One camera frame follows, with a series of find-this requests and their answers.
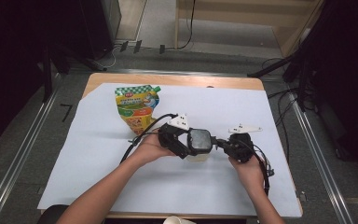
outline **person's right hand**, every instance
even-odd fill
[[[260,163],[255,156],[246,163],[236,161],[231,157],[228,157],[228,160],[231,162],[232,166],[234,166],[238,173],[238,178],[248,192],[253,189],[264,188],[264,176],[261,171]]]

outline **forearm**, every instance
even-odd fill
[[[141,167],[131,157],[77,198],[58,223],[101,223],[132,175]]]
[[[278,214],[263,189],[247,189],[247,192],[255,207],[255,211],[257,213],[258,219],[260,220],[260,223],[284,223],[283,219]]]

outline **small white object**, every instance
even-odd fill
[[[164,223],[162,224],[196,224],[196,223],[186,219],[172,216],[172,217],[167,217]]]
[[[236,128],[228,129],[229,133],[253,133],[253,132],[261,132],[261,131],[263,131],[261,127],[244,126],[241,124]]]
[[[173,127],[180,128],[180,129],[183,129],[186,131],[188,131],[190,129],[190,126],[188,125],[186,114],[179,115],[178,117],[176,117],[174,119],[170,119],[170,120],[168,120],[167,123]]]

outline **table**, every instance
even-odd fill
[[[263,132],[251,133],[253,141],[263,148],[277,173],[270,178],[269,197],[284,217],[301,217],[301,205],[296,198],[263,85],[259,79],[241,77],[91,75],[38,209],[71,203],[119,164],[129,146],[128,140],[134,134],[118,116],[114,90],[115,87],[135,84],[161,87],[155,117],[188,112],[191,127],[207,129],[221,138],[229,137],[227,129],[238,125],[242,117],[252,118],[245,121],[263,128]],[[220,107],[212,111],[210,102],[213,101],[205,101],[205,94],[213,100],[219,98],[217,93],[232,95],[234,105],[239,103],[238,108],[233,108],[233,102],[225,102],[224,110]],[[208,113],[200,113],[200,108]],[[246,218],[254,217],[255,210],[227,155],[222,150],[213,150],[210,158],[202,163],[161,158],[147,164],[132,177],[108,216],[171,215],[183,218]]]
[[[323,0],[197,0],[194,20],[271,26],[283,57],[296,50],[301,36],[317,20]],[[191,19],[193,0],[176,0],[175,47],[179,19]]]

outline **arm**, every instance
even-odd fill
[[[264,191],[264,177],[257,158],[253,156],[246,163],[235,161],[230,157],[228,159],[234,166],[241,183],[248,192],[260,223],[284,223]]]
[[[101,223],[132,175],[145,164],[163,156],[174,156],[158,142],[158,136],[147,136],[138,148],[112,173],[77,198],[57,223]]]

